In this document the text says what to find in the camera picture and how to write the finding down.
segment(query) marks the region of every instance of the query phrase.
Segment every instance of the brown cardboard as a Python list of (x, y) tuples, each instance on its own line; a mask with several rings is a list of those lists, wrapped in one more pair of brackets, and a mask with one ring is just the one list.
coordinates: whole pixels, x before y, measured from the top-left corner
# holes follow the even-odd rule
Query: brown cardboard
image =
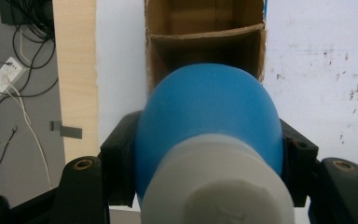
[(263, 0), (147, 0), (149, 91), (192, 63), (222, 63), (262, 79)]

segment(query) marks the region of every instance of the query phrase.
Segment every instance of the white cylinder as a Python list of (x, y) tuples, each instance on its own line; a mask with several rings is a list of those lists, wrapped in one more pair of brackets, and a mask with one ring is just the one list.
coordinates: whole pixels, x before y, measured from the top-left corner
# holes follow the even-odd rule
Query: white cylinder
[(143, 224), (294, 223), (280, 177), (242, 141), (203, 134), (175, 146), (145, 193)]

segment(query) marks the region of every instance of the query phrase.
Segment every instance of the black cable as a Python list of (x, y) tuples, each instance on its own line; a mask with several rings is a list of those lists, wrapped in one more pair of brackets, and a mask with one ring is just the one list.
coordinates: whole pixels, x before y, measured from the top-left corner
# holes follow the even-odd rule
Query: black cable
[[(22, 92), (22, 91), (27, 87), (27, 85), (28, 85), (28, 83), (29, 83), (29, 81), (30, 81), (30, 78), (31, 78), (32, 71), (33, 71), (33, 69), (34, 69), (34, 60), (35, 60), (35, 58), (37, 57), (37, 55), (40, 53), (40, 51), (41, 51), (41, 49), (43, 48), (43, 46), (44, 46), (45, 43), (46, 43), (46, 41), (40, 45), (39, 49), (37, 50), (36, 54), (34, 55), (32, 61), (31, 61), (31, 66), (30, 66), (30, 69), (29, 69), (29, 72), (28, 72), (27, 79), (26, 79), (25, 83), (23, 84), (23, 86), (22, 86), (21, 88), (19, 88), (19, 92)], [(49, 56), (48, 60), (47, 60), (44, 64), (42, 64), (43, 66), (46, 66), (46, 65), (51, 61), (51, 59), (52, 59), (52, 57), (53, 57), (53, 55), (54, 55), (54, 53), (55, 53), (55, 42), (53, 42), (53, 43), (54, 43), (54, 50), (52, 51), (52, 53), (51, 53), (51, 55)], [(36, 97), (36, 96), (42, 95), (42, 94), (48, 92), (49, 90), (51, 90), (51, 89), (57, 84), (57, 82), (58, 82), (58, 79), (56, 78), (56, 80), (53, 82), (53, 84), (50, 85), (46, 90), (41, 91), (41, 92), (39, 92), (39, 93), (34, 93), (34, 94), (29, 94), (29, 95), (22, 95), (21, 97)], [(0, 92), (0, 94), (4, 94), (4, 95), (8, 96), (8, 94), (5, 93), (5, 92)], [(12, 92), (11, 94), (12, 94), (13, 96), (15, 96), (15, 97), (19, 97), (16, 92)]]
[(2, 161), (3, 161), (4, 157), (5, 157), (6, 152), (7, 152), (7, 147), (9, 145), (11, 139), (13, 138), (14, 134), (16, 133), (16, 131), (17, 131), (17, 127), (12, 129), (11, 136), (8, 138), (7, 143), (5, 145), (5, 148), (4, 148), (4, 152), (2, 153), (2, 156), (1, 156), (1, 159), (0, 159), (0, 165), (2, 164)]

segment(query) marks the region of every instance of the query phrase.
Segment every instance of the wooden panel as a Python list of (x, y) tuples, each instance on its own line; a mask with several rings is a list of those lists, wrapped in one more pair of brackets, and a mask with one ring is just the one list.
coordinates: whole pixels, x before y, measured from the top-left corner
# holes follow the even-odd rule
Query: wooden panel
[(95, 1), (54, 0), (62, 125), (83, 130), (64, 137), (65, 162), (98, 154), (98, 89), (95, 57)]

